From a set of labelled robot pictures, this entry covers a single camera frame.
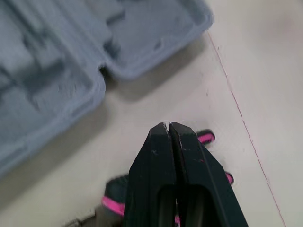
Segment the grey molded tray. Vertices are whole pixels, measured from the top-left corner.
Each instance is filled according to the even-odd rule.
[[[212,24],[200,0],[0,0],[0,177]]]

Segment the grey plastic tool case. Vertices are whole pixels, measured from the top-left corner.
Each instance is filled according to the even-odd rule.
[[[0,177],[212,24],[200,0],[0,0]]]

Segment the floor seam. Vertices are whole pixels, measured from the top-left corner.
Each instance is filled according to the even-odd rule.
[[[254,145],[254,143],[253,143],[253,141],[252,141],[252,139],[251,139],[250,133],[249,133],[248,128],[247,128],[247,126],[246,126],[246,124],[245,124],[245,121],[244,121],[244,119],[243,119],[243,115],[242,115],[242,112],[241,112],[241,110],[240,110],[240,108],[239,108],[237,99],[236,99],[236,97],[235,97],[235,95],[234,95],[234,93],[233,93],[233,91],[232,91],[232,86],[231,86],[231,84],[230,84],[230,82],[229,82],[229,80],[228,80],[228,76],[227,76],[227,73],[226,73],[226,71],[225,71],[225,68],[224,68],[224,66],[223,66],[223,64],[222,64],[220,55],[219,55],[219,53],[218,53],[218,51],[217,51],[217,49],[216,49],[216,47],[215,47],[215,45],[214,45],[214,42],[213,42],[213,39],[212,39],[210,33],[209,33],[208,31],[207,31],[207,33],[208,33],[208,36],[209,36],[210,41],[211,41],[211,43],[212,43],[212,46],[213,46],[213,48],[214,48],[214,51],[215,51],[215,53],[216,53],[216,56],[217,56],[217,58],[218,58],[218,60],[219,60],[219,64],[220,64],[220,66],[221,66],[221,68],[222,68],[222,70],[223,70],[223,72],[224,72],[225,77],[226,77],[227,86],[228,86],[228,88],[229,88],[229,91],[231,92],[232,97],[233,97],[233,99],[234,99],[234,101],[235,101],[235,103],[236,103],[236,105],[237,105],[238,111],[239,111],[239,113],[240,113],[240,115],[241,115],[242,122],[243,122],[243,124],[244,124],[244,127],[245,127],[245,129],[246,129],[246,132],[247,132],[248,137],[249,137],[249,139],[250,139],[250,143],[251,143],[251,145],[252,145],[252,148],[253,148],[254,151],[255,151],[257,160],[258,160],[258,162],[259,162],[259,164],[260,164],[262,173],[263,173],[263,175],[264,175],[264,177],[265,177],[265,179],[266,179],[266,183],[267,183],[267,185],[268,185],[268,187],[269,187],[270,193],[271,193],[271,195],[272,195],[272,197],[273,197],[273,200],[274,200],[274,202],[275,202],[275,205],[276,205],[276,207],[277,207],[277,209],[278,209],[278,211],[279,211],[280,218],[281,218],[281,220],[282,220],[284,226],[287,227],[287,226],[286,226],[286,223],[285,223],[285,221],[284,221],[284,219],[283,219],[283,216],[282,216],[282,214],[281,214],[280,208],[279,208],[279,206],[278,206],[278,204],[277,204],[277,202],[276,202],[276,199],[275,199],[275,197],[274,197],[273,191],[272,191],[272,189],[271,189],[271,187],[270,187],[270,184],[269,184],[269,182],[268,182],[268,180],[267,180],[266,174],[265,174],[265,172],[264,172],[264,170],[263,170],[263,167],[262,167],[261,161],[260,161],[260,159],[259,159],[259,157],[258,157],[257,150],[256,150],[256,148],[255,148],[255,145]]]

